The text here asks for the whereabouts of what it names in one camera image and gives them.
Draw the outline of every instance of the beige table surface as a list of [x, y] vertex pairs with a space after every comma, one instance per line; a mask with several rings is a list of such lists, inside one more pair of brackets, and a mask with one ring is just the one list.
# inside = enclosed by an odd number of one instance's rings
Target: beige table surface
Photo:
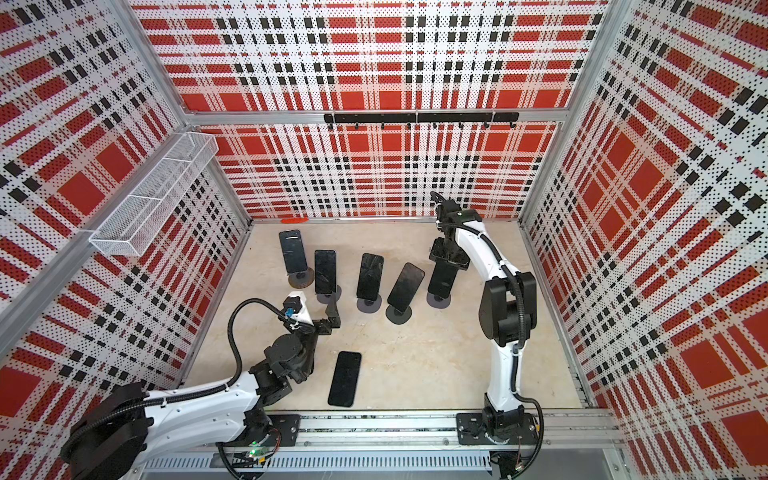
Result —
[[[342, 288], [339, 314], [342, 326], [321, 336], [315, 352], [315, 371], [270, 409], [336, 409], [328, 405], [339, 351], [362, 353], [362, 367], [353, 409], [480, 409], [490, 376], [491, 340], [483, 335], [478, 307], [483, 281], [473, 266], [459, 271], [451, 305], [437, 310], [426, 303], [434, 263], [429, 248], [439, 235], [433, 223], [256, 223], [218, 311], [184, 383], [193, 386], [229, 379], [234, 360], [227, 342], [227, 320], [241, 301], [257, 296], [280, 308], [292, 290], [280, 251], [278, 233], [301, 231], [307, 262], [315, 250], [335, 250], [337, 279]], [[497, 247], [520, 270], [531, 270], [516, 223], [488, 222]], [[356, 288], [363, 253], [384, 256], [382, 308], [365, 314], [356, 308]], [[403, 325], [386, 319], [386, 297], [405, 262], [426, 272], [411, 303], [412, 318]], [[324, 317], [325, 306], [315, 298], [314, 283], [304, 289], [313, 319]], [[237, 317], [235, 339], [243, 370], [260, 362], [263, 351], [280, 335], [283, 325], [259, 305], [245, 307]], [[565, 355], [541, 292], [538, 326], [525, 347], [524, 396], [545, 408], [579, 408]]]

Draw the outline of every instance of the white wire basket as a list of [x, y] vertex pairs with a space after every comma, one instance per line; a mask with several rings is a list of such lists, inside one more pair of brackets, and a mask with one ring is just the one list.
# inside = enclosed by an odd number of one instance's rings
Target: white wire basket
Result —
[[106, 255], [140, 257], [219, 151], [211, 134], [186, 132], [91, 235]]

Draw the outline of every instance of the pegboard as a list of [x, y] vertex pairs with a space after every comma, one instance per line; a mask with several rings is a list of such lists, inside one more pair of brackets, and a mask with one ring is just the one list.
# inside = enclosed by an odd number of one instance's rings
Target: pegboard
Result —
[[109, 2], [0, 12], [0, 310], [177, 126]]
[[518, 216], [556, 124], [240, 125], [217, 159], [253, 218], [433, 215], [429, 192]]
[[564, 107], [607, 7], [129, 3], [191, 111]]
[[114, 387], [177, 386], [242, 235], [204, 171], [142, 257], [89, 259], [0, 365], [0, 477], [69, 478], [69, 428]]
[[528, 217], [645, 478], [768, 475], [767, 15], [635, 2]]

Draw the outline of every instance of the black smartphone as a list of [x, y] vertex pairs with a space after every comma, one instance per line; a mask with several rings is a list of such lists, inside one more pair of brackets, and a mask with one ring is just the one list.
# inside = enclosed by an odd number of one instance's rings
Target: black smartphone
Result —
[[405, 312], [416, 295], [419, 285], [422, 284], [422, 280], [424, 280], [424, 270], [413, 263], [406, 263], [402, 267], [400, 276], [397, 277], [395, 286], [392, 287], [392, 292], [389, 293], [386, 302], [394, 306], [399, 312]]
[[453, 265], [446, 262], [435, 263], [435, 271], [432, 272], [427, 291], [440, 298], [448, 298], [451, 295], [451, 288], [453, 288], [457, 273], [458, 268]]
[[357, 298], [375, 302], [382, 282], [384, 257], [364, 253], [360, 262], [360, 277], [357, 279]]
[[286, 272], [306, 272], [309, 269], [306, 265], [306, 254], [304, 253], [304, 243], [301, 241], [301, 232], [298, 230], [280, 232], [280, 249], [283, 250]]
[[351, 407], [355, 402], [357, 377], [360, 373], [362, 355], [357, 352], [339, 352], [336, 369], [333, 371], [328, 405]]
[[315, 293], [336, 292], [336, 251], [315, 250]]

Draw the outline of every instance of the black mounting plate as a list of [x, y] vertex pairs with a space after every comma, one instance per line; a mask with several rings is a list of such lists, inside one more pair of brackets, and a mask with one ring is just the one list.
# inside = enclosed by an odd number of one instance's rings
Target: black mounting plate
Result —
[[[485, 430], [478, 435], [478, 438], [475, 438], [471, 433], [462, 433], [480, 432], [481, 425], [482, 413], [457, 413], [456, 432], [458, 433], [458, 443], [460, 445], [494, 445], [493, 442], [485, 437]], [[535, 427], [533, 415], [524, 413], [523, 426], [512, 430], [511, 438], [505, 445], [517, 445], [518, 440], [520, 440], [520, 445], [536, 445], [538, 433], [535, 428], [531, 430], [532, 425]]]
[[[301, 415], [276, 415], [270, 412], [267, 412], [266, 414], [270, 417], [270, 420], [272, 420], [272, 426], [280, 430], [280, 446], [296, 446], [296, 437], [299, 435]], [[263, 446], [274, 447], [276, 441], [275, 437], [275, 435], [270, 435]]]

